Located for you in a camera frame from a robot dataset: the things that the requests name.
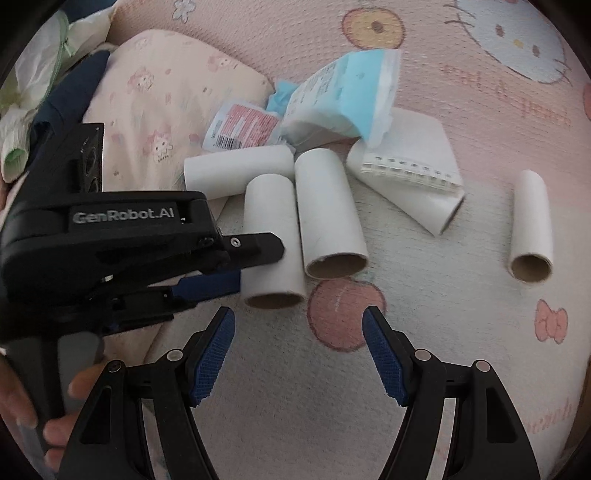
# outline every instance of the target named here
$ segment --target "finger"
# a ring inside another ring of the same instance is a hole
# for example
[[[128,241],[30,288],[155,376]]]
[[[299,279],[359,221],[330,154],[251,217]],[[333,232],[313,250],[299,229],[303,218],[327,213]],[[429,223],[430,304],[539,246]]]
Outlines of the finger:
[[[2,402],[0,402],[0,417],[2,417],[4,425],[6,425],[6,428],[10,432],[10,435],[12,435],[12,438],[22,450],[22,435],[18,429],[17,422],[14,419],[14,416],[12,416],[12,414],[8,411],[8,409]]]
[[[61,460],[64,458],[65,450],[62,448],[52,448],[45,454],[45,463],[54,472],[60,469]]]
[[[86,400],[92,387],[95,386],[96,380],[105,368],[106,363],[102,362],[93,365],[77,374],[70,385],[68,385],[68,394],[77,400]]]
[[[17,424],[29,429],[37,426],[37,414],[16,373],[4,358],[0,358],[0,401],[4,403]]]
[[[43,437],[46,442],[56,447],[65,447],[74,430],[78,415],[73,413],[60,419],[49,420],[43,428]]]

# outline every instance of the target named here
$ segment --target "plastic package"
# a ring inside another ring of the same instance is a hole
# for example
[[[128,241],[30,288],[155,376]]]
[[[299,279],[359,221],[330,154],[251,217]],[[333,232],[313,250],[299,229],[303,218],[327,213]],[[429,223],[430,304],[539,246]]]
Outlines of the plastic package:
[[[343,137],[379,145],[390,129],[400,58],[399,50],[356,51],[320,69],[291,96],[281,135],[297,151]]]
[[[244,193],[251,180],[265,173],[294,180],[294,156],[287,146],[242,148],[187,158],[184,163],[187,190],[203,192],[208,200]]]
[[[524,170],[515,183],[509,272],[524,282],[541,282],[552,275],[553,261],[548,191],[542,177]]]
[[[242,271],[241,296],[250,307],[280,309],[306,298],[295,199],[291,180],[281,175],[261,175],[246,188],[243,231],[274,233],[285,247],[279,262]]]
[[[267,112],[275,112],[284,116],[291,96],[298,87],[299,85],[297,83],[288,82],[287,80],[277,80],[275,82],[275,93],[269,97],[269,102],[267,103]]]
[[[15,181],[25,169],[29,128],[56,80],[67,29],[65,13],[57,11],[22,51],[0,88],[0,160],[6,183]]]
[[[363,270],[368,250],[343,164],[317,148],[295,162],[304,268],[313,278],[341,278]]]
[[[395,181],[387,176],[363,173],[366,145],[359,140],[347,156],[347,169],[368,187],[410,215],[433,235],[441,235],[455,217],[466,193],[453,194]]]
[[[281,117],[247,102],[226,102],[207,130],[203,149],[223,152],[280,143]]]

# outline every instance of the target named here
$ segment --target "blue gripper pad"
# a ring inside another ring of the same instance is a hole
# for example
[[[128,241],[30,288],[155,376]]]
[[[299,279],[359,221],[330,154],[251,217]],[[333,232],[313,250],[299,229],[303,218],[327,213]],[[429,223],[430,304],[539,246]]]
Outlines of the blue gripper pad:
[[[408,393],[404,388],[402,365],[394,354],[388,339],[378,321],[369,309],[363,313],[363,336],[368,344],[369,353],[374,359],[379,377],[389,397],[396,399],[401,407],[408,405]]]
[[[195,384],[190,393],[193,406],[201,404],[211,394],[235,332],[234,312],[228,309],[195,369]]]

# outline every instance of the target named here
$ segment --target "pillowcase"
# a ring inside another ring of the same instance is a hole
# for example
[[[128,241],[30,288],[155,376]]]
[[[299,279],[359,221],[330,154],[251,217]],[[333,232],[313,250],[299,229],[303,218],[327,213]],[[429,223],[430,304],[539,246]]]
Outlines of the pillowcase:
[[[85,123],[105,124],[103,190],[182,190],[183,163],[202,154],[226,100],[263,107],[267,79],[185,35],[148,30],[109,58]]]

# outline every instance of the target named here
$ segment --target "orange circle print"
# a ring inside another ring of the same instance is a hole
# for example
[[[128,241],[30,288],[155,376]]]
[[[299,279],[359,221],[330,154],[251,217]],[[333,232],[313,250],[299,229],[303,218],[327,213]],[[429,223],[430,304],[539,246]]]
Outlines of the orange circle print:
[[[343,17],[345,37],[363,50],[398,48],[404,41],[404,24],[386,8],[355,8]]]

